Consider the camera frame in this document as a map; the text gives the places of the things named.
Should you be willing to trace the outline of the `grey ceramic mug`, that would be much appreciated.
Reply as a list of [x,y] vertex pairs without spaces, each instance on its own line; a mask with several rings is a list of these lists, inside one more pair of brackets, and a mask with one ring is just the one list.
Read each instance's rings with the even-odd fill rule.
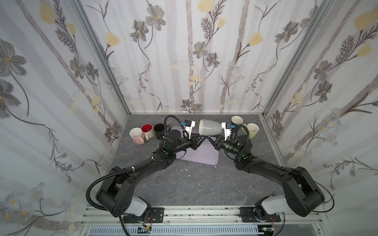
[[199,134],[201,136],[215,136],[222,132],[220,123],[211,120],[200,120]]

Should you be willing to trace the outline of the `dark green ceramic mug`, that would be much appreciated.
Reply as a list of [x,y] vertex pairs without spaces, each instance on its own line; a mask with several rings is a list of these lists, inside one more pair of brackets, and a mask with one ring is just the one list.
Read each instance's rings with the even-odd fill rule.
[[240,116],[233,116],[231,118],[231,122],[233,125],[241,125],[243,124],[244,120]]

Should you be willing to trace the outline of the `light green ceramic mug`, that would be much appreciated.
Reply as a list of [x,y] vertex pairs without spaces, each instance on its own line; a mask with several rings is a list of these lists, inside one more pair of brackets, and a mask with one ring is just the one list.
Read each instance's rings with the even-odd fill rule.
[[243,129],[243,133],[247,135],[250,139],[253,139],[259,132],[259,126],[254,123],[243,124],[248,131]]

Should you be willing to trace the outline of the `black ceramic mug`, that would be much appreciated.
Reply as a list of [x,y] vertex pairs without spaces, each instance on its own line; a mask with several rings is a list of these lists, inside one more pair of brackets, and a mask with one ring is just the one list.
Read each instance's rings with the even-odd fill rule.
[[161,141],[164,139],[166,133],[168,133],[170,130],[171,127],[169,125],[156,124],[154,126],[155,137]]

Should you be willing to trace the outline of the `cream mug red inside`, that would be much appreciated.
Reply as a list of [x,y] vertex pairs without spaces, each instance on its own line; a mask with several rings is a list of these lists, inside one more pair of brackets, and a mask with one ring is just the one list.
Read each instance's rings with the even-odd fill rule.
[[155,136],[154,126],[152,124],[143,124],[141,130],[146,140],[150,140]]

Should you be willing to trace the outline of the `pink ceramic mug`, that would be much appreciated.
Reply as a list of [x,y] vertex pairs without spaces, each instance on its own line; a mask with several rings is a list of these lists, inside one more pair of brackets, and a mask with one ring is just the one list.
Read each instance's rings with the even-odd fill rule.
[[135,144],[137,145],[142,145],[142,144],[145,144],[145,136],[144,136],[144,133],[142,131],[141,128],[133,128],[130,132],[129,132],[129,135],[130,137],[132,138],[132,140],[134,141]]

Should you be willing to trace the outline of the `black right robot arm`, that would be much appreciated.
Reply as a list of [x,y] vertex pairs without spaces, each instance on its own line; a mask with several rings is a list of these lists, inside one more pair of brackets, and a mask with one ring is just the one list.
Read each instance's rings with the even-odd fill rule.
[[282,195],[265,197],[256,203],[257,217],[286,212],[305,217],[325,201],[319,185],[305,168],[293,169],[261,160],[251,153],[252,144],[246,136],[234,141],[220,136],[208,140],[216,150],[234,155],[232,160],[237,170],[262,176],[282,187]]

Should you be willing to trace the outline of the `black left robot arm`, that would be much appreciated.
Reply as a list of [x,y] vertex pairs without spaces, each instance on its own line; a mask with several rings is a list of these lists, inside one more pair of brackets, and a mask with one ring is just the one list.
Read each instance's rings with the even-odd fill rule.
[[135,197],[135,187],[146,177],[166,169],[176,159],[176,153],[187,149],[198,149],[207,136],[181,136],[172,130],[165,136],[151,157],[137,165],[112,168],[108,175],[95,180],[86,191],[86,200],[92,207],[108,211],[113,217],[133,215],[138,220],[147,220],[151,215],[151,205],[141,197]]

